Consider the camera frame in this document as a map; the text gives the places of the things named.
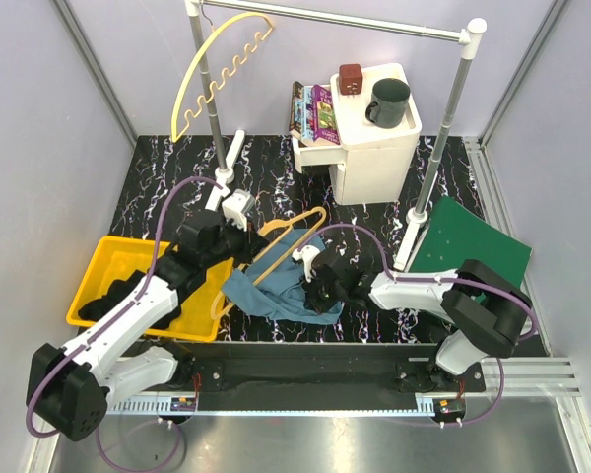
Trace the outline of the orange-yellow plastic hanger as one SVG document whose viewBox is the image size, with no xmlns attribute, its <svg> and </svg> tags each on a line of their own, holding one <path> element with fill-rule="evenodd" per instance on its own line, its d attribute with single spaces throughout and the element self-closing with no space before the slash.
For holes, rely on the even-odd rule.
<svg viewBox="0 0 591 473">
<path fill-rule="evenodd" d="M 238 307 L 247 315 L 272 321 L 321 325 L 335 322 L 341 312 L 340 304 L 333 304 L 322 314 L 304 306 L 305 294 L 301 286 L 304 265 L 292 258 L 301 245 L 310 245 L 318 251 L 325 248 L 314 233 L 326 218 L 327 211 L 317 206 L 291 219 L 275 219 L 264 224 L 260 235 L 275 233 L 276 236 L 253 263 L 241 264 L 233 270 L 213 299 L 211 318 L 218 320 Z"/>
</svg>

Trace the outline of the blue tank top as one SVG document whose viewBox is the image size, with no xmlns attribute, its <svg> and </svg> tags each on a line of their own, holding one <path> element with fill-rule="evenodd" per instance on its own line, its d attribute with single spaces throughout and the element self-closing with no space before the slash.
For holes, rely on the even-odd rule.
<svg viewBox="0 0 591 473">
<path fill-rule="evenodd" d="M 294 245 L 306 229 L 295 229 L 244 272 L 234 270 L 222 285 L 226 297 L 247 315 L 266 317 L 273 321 L 293 321 L 316 325 L 335 324 L 344 309 L 337 303 L 329 313 L 321 315 L 304 307 L 301 279 L 303 267 L 288 257 L 257 285 L 254 280 Z"/>
</svg>

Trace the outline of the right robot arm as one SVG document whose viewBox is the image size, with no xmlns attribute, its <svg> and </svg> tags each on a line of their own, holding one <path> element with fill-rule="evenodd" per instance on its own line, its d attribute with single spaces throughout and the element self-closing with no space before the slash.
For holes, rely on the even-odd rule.
<svg viewBox="0 0 591 473">
<path fill-rule="evenodd" d="M 479 260 L 435 273 L 365 272 L 326 252 L 304 262 L 304 305 L 321 315 L 337 303 L 363 309 L 414 308 L 456 330 L 427 366 L 430 384 L 449 390 L 485 358 L 508 358 L 530 317 L 529 298 Z"/>
</svg>

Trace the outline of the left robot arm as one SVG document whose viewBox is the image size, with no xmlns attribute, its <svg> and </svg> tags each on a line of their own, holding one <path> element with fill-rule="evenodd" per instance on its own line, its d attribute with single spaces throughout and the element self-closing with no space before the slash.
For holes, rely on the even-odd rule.
<svg viewBox="0 0 591 473">
<path fill-rule="evenodd" d="M 208 271 L 232 258 L 250 263 L 269 245 L 254 226 L 237 226 L 216 211 L 203 211 L 165 250 L 157 249 L 145 274 L 120 297 L 106 298 L 107 312 L 59 348 L 44 344 L 32 357 L 26 427 L 37 438 L 89 436 L 107 410 L 144 389 L 173 390 L 192 380 L 180 350 L 157 345 L 123 354 L 155 323 L 177 312 L 205 282 Z"/>
</svg>

